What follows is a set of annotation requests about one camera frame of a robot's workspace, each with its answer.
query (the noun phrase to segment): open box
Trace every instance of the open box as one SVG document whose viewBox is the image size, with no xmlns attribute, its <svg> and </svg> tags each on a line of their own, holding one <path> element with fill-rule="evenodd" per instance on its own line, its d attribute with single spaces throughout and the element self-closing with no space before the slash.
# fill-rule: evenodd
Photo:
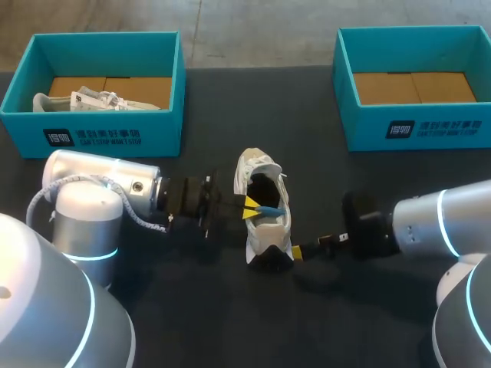
<svg viewBox="0 0 491 368">
<path fill-rule="evenodd" d="M 461 100 L 466 102 L 425 100 L 418 94 L 421 89 L 416 81 L 421 102 L 412 96 L 404 104 L 380 100 L 362 103 L 361 94 L 367 96 L 367 91 L 355 77 L 368 73 L 390 78 L 372 83 L 368 95 L 379 94 L 377 89 L 384 88 L 396 88 L 399 93 L 411 78 L 415 83 L 415 76 L 422 76 L 426 82 L 439 84 L 443 92 L 458 81 L 462 90 L 457 94 L 470 93 L 476 102 L 470 98 Z M 341 28 L 332 74 L 349 150 L 491 146 L 491 41 L 480 26 Z M 391 74 L 398 74 L 399 79 Z M 463 91 L 463 86 L 470 92 Z M 427 86 L 426 92 L 434 88 Z"/>
<path fill-rule="evenodd" d="M 152 91 L 170 96 L 168 108 L 33 113 L 34 95 L 48 94 L 56 77 L 172 78 L 170 90 Z M 179 32 L 35 34 L 0 117 L 24 158 L 45 158 L 59 147 L 112 157 L 178 156 L 185 83 Z"/>
</svg>

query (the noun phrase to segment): cardboard box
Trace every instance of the cardboard box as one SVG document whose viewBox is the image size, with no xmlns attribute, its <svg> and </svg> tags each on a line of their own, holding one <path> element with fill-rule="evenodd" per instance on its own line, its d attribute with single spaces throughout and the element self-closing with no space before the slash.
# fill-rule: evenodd
<svg viewBox="0 0 491 368">
<path fill-rule="evenodd" d="M 172 78 L 108 78 L 104 90 L 114 92 L 125 100 L 168 109 Z"/>
<path fill-rule="evenodd" d="M 73 91 L 85 86 L 91 90 L 101 92 L 106 84 L 105 77 L 56 77 L 49 89 L 49 97 L 68 97 Z"/>
<path fill-rule="evenodd" d="M 463 73 L 355 73 L 362 105 L 476 102 Z"/>
<path fill-rule="evenodd" d="M 350 151 L 491 147 L 491 40 L 479 26 L 341 28 L 332 74 Z"/>
<path fill-rule="evenodd" d="M 421 103 L 410 73 L 356 73 L 354 81 L 362 105 Z"/>
<path fill-rule="evenodd" d="M 476 102 L 464 73 L 412 73 L 422 104 Z"/>
<path fill-rule="evenodd" d="M 153 111 L 33 113 L 37 92 L 49 94 L 52 85 L 61 88 L 56 77 L 162 78 L 164 84 L 152 84 L 152 95 L 167 100 L 168 106 Z M 45 158 L 60 147 L 112 157 L 178 156 L 185 83 L 179 32 L 35 34 L 0 117 L 24 158 Z M 67 96 L 67 89 L 51 92 Z"/>
</svg>

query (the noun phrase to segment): shoe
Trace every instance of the shoe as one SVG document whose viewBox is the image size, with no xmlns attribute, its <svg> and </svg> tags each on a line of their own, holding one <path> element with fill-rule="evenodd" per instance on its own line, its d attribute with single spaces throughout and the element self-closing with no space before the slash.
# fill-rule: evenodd
<svg viewBox="0 0 491 368">
<path fill-rule="evenodd" d="M 102 111 L 102 110 L 160 110 L 150 103 L 128 101 L 118 97 L 114 92 L 96 92 L 81 87 L 69 97 L 49 97 L 36 94 L 32 100 L 35 113 L 53 111 Z"/>
<path fill-rule="evenodd" d="M 292 218 L 283 176 L 282 167 L 258 148 L 246 149 L 237 163 L 235 194 L 247 195 L 260 205 L 285 210 L 285 214 L 277 218 L 257 216 L 245 220 L 248 231 L 245 259 L 248 265 L 253 262 L 269 264 L 270 267 L 292 265 Z"/>
</svg>

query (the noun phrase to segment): metal cylinder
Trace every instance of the metal cylinder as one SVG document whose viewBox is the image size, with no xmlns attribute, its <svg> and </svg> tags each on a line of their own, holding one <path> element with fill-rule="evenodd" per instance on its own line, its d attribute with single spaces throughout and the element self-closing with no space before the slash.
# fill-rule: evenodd
<svg viewBox="0 0 491 368">
<path fill-rule="evenodd" d="M 400 201 L 392 226 L 407 255 L 489 253 L 491 180 Z"/>
<path fill-rule="evenodd" d="M 113 279 L 123 203 L 93 182 L 71 182 L 56 200 L 53 245 L 92 280 L 109 288 Z"/>
<path fill-rule="evenodd" d="M 140 216 L 150 217 L 157 206 L 156 193 L 161 180 L 158 167 L 65 149 L 49 156 L 43 172 L 43 188 L 65 176 L 82 174 L 104 175 L 117 182 Z M 56 195 L 56 192 L 49 193 L 46 199 L 54 202 Z"/>
<path fill-rule="evenodd" d="M 0 311 L 0 366 L 133 366 L 133 324 L 116 299 L 39 234 L 2 214 Z"/>
</svg>

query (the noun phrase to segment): black table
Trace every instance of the black table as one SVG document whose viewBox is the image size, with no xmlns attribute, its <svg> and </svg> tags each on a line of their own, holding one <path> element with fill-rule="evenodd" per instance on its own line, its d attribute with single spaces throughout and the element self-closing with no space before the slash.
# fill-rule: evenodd
<svg viewBox="0 0 491 368">
<path fill-rule="evenodd" d="M 491 176 L 489 150 L 348 153 L 329 67 L 189 70 L 180 158 L 137 161 L 168 176 L 217 168 L 227 195 L 251 146 L 288 175 L 294 243 L 342 230 L 346 189 L 369 189 L 388 208 Z M 24 220 L 44 160 L 21 159 L 5 131 L 0 160 L 0 211 Z M 43 203 L 35 215 L 48 239 L 50 211 Z M 207 244 L 191 225 L 166 238 L 125 223 L 112 293 L 133 319 L 136 367 L 437 366 L 430 328 L 451 261 L 341 257 L 262 274 L 246 267 L 244 224 L 219 225 Z"/>
</svg>

